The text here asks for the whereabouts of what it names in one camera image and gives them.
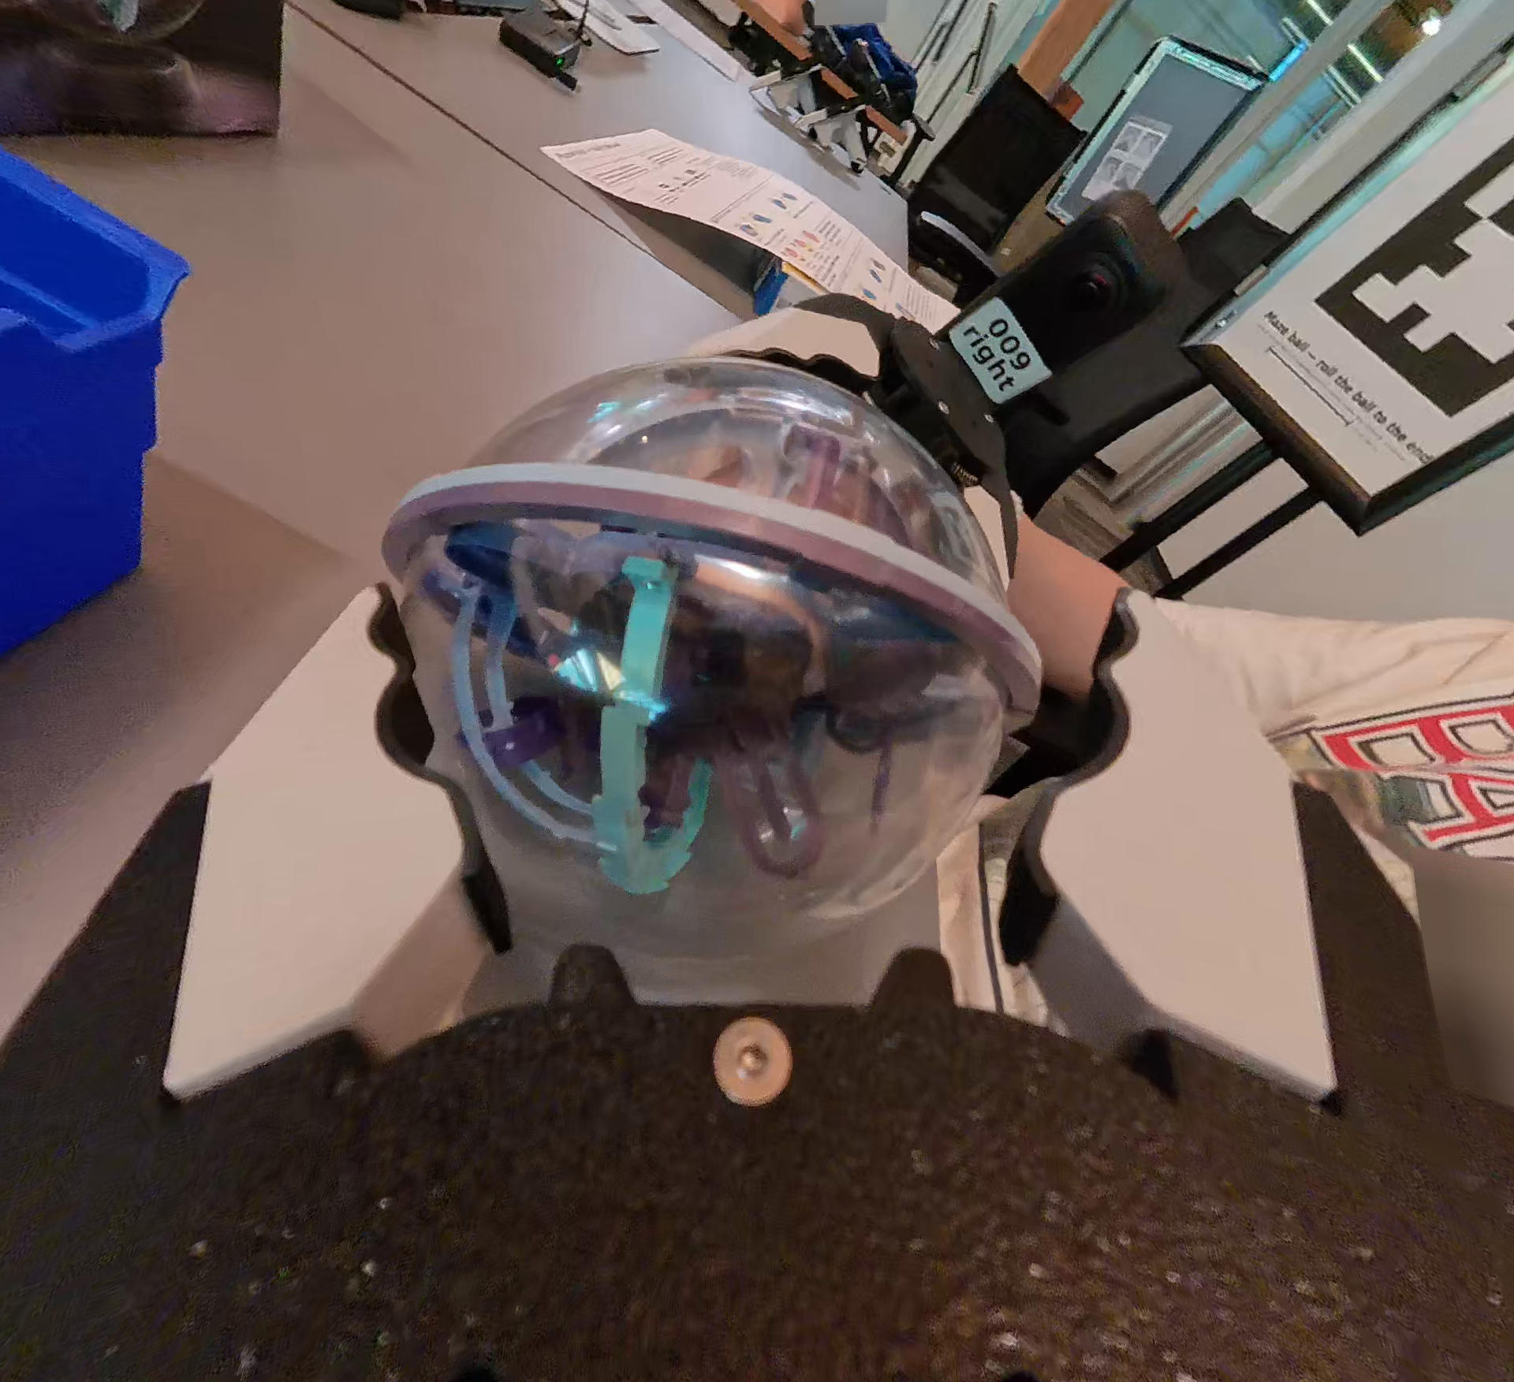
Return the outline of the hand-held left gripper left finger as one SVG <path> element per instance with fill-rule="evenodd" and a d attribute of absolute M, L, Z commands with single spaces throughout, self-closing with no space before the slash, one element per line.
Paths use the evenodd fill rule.
<path fill-rule="evenodd" d="M 375 1057 L 455 1024 L 510 948 L 504 887 L 386 585 L 359 591 L 205 774 L 164 1089 L 199 1096 L 332 1034 Z"/>

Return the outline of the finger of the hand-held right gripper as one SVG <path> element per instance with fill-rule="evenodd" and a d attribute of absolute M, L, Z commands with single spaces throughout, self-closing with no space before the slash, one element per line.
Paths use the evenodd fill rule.
<path fill-rule="evenodd" d="M 692 358 L 751 358 L 833 380 L 873 380 L 890 342 L 890 315 L 849 294 L 771 310 L 688 348 Z"/>

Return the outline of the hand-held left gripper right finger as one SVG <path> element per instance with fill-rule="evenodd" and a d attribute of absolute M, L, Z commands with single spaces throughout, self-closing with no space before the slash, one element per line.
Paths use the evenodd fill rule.
<path fill-rule="evenodd" d="M 1038 793 L 999 949 L 1051 1021 L 1124 1051 L 1180 1037 L 1304 1096 L 1336 1088 L 1293 782 L 1158 603 L 1126 591 L 1088 758 Z"/>

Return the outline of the clear maze ball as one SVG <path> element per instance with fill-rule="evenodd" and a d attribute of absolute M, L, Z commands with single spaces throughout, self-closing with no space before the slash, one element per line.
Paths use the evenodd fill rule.
<path fill-rule="evenodd" d="M 922 876 L 1042 692 L 992 544 L 873 402 L 754 356 L 617 369 L 382 539 L 432 763 L 514 927 L 714 956 Z"/>

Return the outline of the person's right hand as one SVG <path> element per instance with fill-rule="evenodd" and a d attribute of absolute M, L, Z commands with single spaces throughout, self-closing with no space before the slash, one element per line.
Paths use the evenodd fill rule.
<path fill-rule="evenodd" d="M 1051 537 L 1026 517 L 1016 520 L 1016 555 L 1007 603 L 1032 636 L 1043 682 L 1084 704 L 1100 644 L 1126 582 L 1097 560 Z"/>

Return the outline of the white paper sheet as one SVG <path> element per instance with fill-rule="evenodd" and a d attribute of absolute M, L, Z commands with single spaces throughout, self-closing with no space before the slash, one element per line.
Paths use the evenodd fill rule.
<path fill-rule="evenodd" d="M 549 145 L 544 154 L 599 192 L 706 226 L 757 248 L 820 293 L 851 294 L 940 332 L 956 305 L 917 281 L 862 230 L 770 168 L 658 130 Z"/>

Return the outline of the framed marker sign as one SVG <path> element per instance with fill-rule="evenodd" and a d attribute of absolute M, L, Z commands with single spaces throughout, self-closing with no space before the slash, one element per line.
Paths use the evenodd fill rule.
<path fill-rule="evenodd" d="M 1350 191 L 1183 351 L 1356 536 L 1509 455 L 1511 71 Z"/>

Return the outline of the black chair back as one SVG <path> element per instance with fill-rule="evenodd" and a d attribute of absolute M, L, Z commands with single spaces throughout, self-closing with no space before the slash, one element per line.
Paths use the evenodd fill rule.
<path fill-rule="evenodd" d="M 1083 143 L 1072 118 L 1080 106 L 1080 97 L 1054 105 L 1008 65 L 910 192 L 910 262 L 960 281 L 976 261 L 989 261 L 1022 210 Z"/>

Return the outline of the black sign stand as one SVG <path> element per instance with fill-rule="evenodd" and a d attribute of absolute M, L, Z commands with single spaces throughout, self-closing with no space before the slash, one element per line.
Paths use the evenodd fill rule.
<path fill-rule="evenodd" d="M 1153 580 L 1169 601 L 1189 599 L 1320 502 L 1277 444 L 1242 421 L 1213 439 L 1183 437 L 1134 496 L 1145 507 L 1126 507 L 1126 534 L 1100 561 Z"/>

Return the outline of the small robot assembly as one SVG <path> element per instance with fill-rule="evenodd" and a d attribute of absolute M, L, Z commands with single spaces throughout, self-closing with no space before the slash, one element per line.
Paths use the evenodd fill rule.
<path fill-rule="evenodd" d="M 733 54 L 747 67 L 747 91 L 813 148 L 851 173 L 875 172 L 883 143 L 903 170 L 937 132 L 916 111 L 917 78 L 878 27 L 785 27 L 757 0 L 728 0 Z"/>

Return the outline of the person's printed shirt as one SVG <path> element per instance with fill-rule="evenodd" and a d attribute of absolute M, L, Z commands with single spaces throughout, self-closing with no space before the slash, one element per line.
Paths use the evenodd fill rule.
<path fill-rule="evenodd" d="M 1352 825 L 1422 932 L 1452 1075 L 1509 1104 L 1511 625 L 1326 620 L 1154 601 L 1220 671 L 1290 778 L 1325 793 Z M 1061 700 L 1069 698 L 1043 682 L 1038 708 Z M 1070 770 L 1100 736 L 1088 701 L 1069 700 Z M 980 800 L 937 862 L 941 948 L 960 1003 L 1069 1034 L 1051 1021 L 1030 972 L 999 949 L 1011 849 L 1038 793 L 1069 770 L 1032 770 L 1026 752 L 1010 771 L 1027 771 L 1030 790 Z"/>

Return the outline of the small black adapter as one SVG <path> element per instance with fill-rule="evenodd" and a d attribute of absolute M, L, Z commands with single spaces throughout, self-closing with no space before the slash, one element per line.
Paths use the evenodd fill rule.
<path fill-rule="evenodd" d="M 498 40 L 545 78 L 577 91 L 580 35 L 572 24 L 541 8 L 506 9 L 499 16 Z"/>

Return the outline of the blue plastic bin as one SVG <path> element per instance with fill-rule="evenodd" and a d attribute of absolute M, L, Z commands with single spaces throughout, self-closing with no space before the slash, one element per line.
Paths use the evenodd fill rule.
<path fill-rule="evenodd" d="M 1 154 L 1 652 L 141 564 L 172 250 Z"/>

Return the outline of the dark printed cardboard box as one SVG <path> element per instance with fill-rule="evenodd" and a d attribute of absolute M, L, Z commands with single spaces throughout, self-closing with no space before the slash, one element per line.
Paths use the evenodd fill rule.
<path fill-rule="evenodd" d="M 1 135 L 270 137 L 283 0 L 1 0 Z"/>

